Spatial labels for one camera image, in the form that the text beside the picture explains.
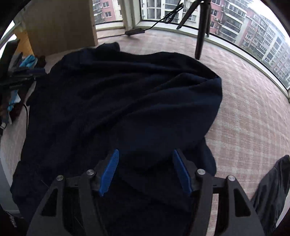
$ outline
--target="metal screw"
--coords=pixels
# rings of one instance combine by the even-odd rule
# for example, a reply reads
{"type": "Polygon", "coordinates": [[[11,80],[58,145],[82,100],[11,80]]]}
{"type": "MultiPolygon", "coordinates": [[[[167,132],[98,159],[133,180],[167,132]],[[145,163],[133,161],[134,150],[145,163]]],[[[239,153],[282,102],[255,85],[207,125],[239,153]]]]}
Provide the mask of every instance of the metal screw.
{"type": "Polygon", "coordinates": [[[64,179],[64,177],[62,176],[62,175],[58,175],[57,177],[56,177],[56,180],[57,181],[62,181],[64,179]]]}
{"type": "Polygon", "coordinates": [[[198,169],[197,172],[200,175],[204,175],[205,174],[205,170],[204,169],[198,169]]]}
{"type": "Polygon", "coordinates": [[[87,170],[87,175],[93,175],[94,173],[95,171],[92,169],[87,170]]]}
{"type": "Polygon", "coordinates": [[[228,176],[229,181],[235,181],[235,177],[233,175],[228,176]]]}

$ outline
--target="blue gripper pad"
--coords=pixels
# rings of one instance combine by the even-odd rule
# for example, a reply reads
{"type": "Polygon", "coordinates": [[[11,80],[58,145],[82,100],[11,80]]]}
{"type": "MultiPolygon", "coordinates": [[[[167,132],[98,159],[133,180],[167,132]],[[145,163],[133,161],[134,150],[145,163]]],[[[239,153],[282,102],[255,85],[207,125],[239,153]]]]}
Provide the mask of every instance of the blue gripper pad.
{"type": "Polygon", "coordinates": [[[184,166],[183,161],[181,160],[181,157],[179,156],[176,150],[173,151],[172,159],[173,159],[174,168],[177,172],[177,176],[181,183],[183,192],[190,195],[192,193],[191,179],[184,166]]]}
{"type": "Polygon", "coordinates": [[[101,184],[99,189],[99,195],[101,197],[104,196],[104,193],[106,193],[109,190],[118,163],[119,163],[119,151],[118,149],[116,149],[112,154],[110,161],[101,177],[101,184]]]}

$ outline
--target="wooden panel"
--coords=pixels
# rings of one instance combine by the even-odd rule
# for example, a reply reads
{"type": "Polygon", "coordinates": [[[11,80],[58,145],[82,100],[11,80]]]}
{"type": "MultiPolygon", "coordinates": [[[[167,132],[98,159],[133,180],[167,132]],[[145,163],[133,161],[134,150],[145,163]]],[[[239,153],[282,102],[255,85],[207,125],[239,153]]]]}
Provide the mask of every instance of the wooden panel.
{"type": "Polygon", "coordinates": [[[35,55],[97,45],[92,0],[33,0],[23,18],[35,55]]]}
{"type": "Polygon", "coordinates": [[[29,42],[27,31],[21,32],[16,29],[14,30],[14,33],[17,36],[17,38],[20,39],[20,42],[15,52],[16,53],[23,52],[23,56],[34,55],[29,42]]]}

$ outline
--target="dark blue blanket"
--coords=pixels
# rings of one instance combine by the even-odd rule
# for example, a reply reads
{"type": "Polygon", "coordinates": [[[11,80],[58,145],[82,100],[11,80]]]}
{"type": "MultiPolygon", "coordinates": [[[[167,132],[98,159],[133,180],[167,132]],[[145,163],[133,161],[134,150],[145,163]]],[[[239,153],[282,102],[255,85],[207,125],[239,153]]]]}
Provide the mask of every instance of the dark blue blanket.
{"type": "Polygon", "coordinates": [[[37,81],[27,102],[13,200],[30,221],[57,175],[80,175],[118,149],[112,184],[98,200],[109,235],[182,235],[192,209],[172,152],[180,148],[215,175],[204,136],[221,100],[220,77],[182,54],[133,55],[118,43],[70,53],[37,81]]]}

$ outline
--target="beige carpet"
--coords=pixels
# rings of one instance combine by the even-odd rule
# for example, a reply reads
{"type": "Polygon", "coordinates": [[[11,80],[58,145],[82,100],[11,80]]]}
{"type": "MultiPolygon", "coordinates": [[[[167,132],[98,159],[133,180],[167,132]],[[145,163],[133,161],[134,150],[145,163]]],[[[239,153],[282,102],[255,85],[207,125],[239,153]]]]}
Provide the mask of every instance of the beige carpet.
{"type": "MultiPolygon", "coordinates": [[[[196,39],[149,30],[130,38],[117,36],[99,40],[100,44],[109,42],[118,42],[121,51],[134,54],[167,51],[194,57],[196,39]]],[[[47,69],[50,70],[62,56],[60,53],[48,57],[50,62],[47,69]]],[[[259,181],[276,160],[290,154],[290,104],[270,79],[223,48],[205,42],[200,61],[222,78],[223,101],[206,135],[207,144],[217,163],[216,176],[234,175],[248,197],[252,197],[259,181]]],[[[10,138],[11,134],[5,132],[3,139],[10,138]]],[[[17,138],[10,141],[10,144],[6,142],[10,146],[5,148],[4,157],[12,174],[20,159],[23,143],[16,144],[17,138]],[[12,153],[11,149],[15,148],[13,143],[17,146],[17,151],[12,153]]],[[[208,235],[214,233],[216,200],[215,197],[208,235]]]]}

